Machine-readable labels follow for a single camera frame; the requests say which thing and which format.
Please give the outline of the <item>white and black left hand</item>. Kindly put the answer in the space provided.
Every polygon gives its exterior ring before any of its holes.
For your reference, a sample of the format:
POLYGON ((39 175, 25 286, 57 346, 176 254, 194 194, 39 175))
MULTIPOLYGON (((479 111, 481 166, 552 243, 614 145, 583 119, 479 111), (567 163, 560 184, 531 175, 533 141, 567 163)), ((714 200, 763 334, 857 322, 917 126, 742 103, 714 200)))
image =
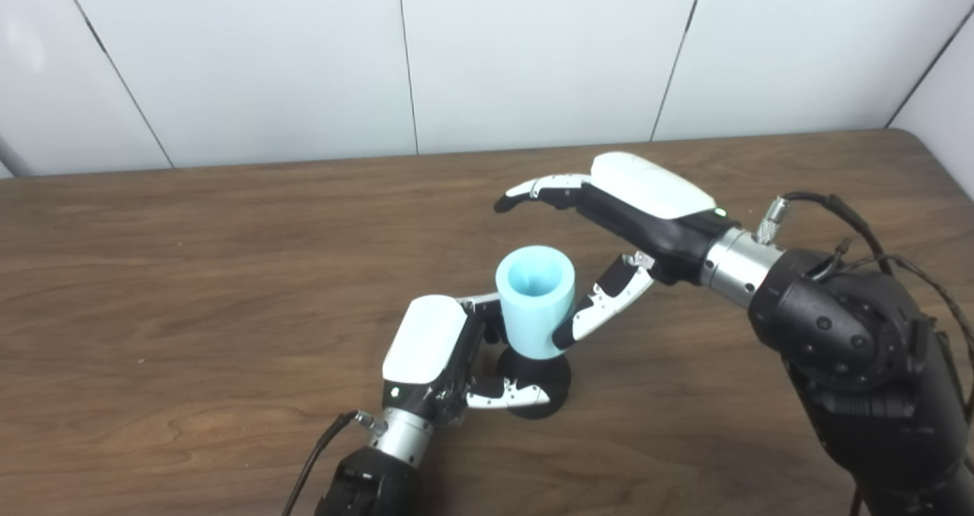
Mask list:
POLYGON ((502 340, 502 329, 497 293, 411 301, 383 363, 383 411, 369 423, 358 418, 370 447, 416 468, 435 430, 459 425, 470 409, 553 408, 553 387, 473 373, 483 340, 502 340))

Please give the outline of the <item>white and black right hand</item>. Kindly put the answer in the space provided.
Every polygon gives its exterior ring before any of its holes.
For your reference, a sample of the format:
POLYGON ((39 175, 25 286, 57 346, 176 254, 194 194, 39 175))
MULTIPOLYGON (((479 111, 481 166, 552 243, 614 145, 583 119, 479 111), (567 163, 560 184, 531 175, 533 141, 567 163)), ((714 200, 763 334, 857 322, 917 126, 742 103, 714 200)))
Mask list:
POLYGON ((557 349, 587 338, 654 285, 710 288, 747 309, 784 253, 728 218, 706 191, 633 153, 602 153, 587 175, 527 180, 505 191, 494 210, 532 201, 574 209, 635 249, 616 259, 555 328, 557 349))

